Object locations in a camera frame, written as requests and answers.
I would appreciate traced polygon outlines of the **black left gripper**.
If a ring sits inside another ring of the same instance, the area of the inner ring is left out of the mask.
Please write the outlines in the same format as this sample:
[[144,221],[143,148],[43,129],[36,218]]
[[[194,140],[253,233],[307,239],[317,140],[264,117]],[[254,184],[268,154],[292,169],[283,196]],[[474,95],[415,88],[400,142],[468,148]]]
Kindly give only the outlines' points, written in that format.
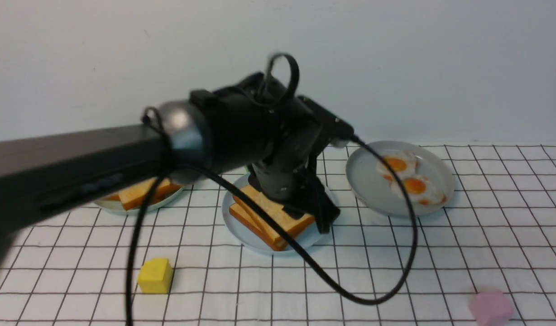
[[330,232],[340,209],[316,175],[316,161],[326,144],[318,122],[278,122],[270,128],[266,156],[251,165],[257,189],[283,203],[294,220],[315,217],[320,234]]

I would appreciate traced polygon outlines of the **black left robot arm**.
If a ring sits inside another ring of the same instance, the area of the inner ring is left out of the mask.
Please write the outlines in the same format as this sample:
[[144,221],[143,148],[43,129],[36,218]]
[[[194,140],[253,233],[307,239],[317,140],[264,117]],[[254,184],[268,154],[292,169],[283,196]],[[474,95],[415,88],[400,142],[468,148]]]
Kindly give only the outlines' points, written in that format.
[[22,229],[160,173],[203,179],[189,164],[217,174],[251,165],[267,196],[292,197],[298,170],[333,142],[323,133],[336,122],[258,72],[166,102],[141,124],[0,142],[0,268]]

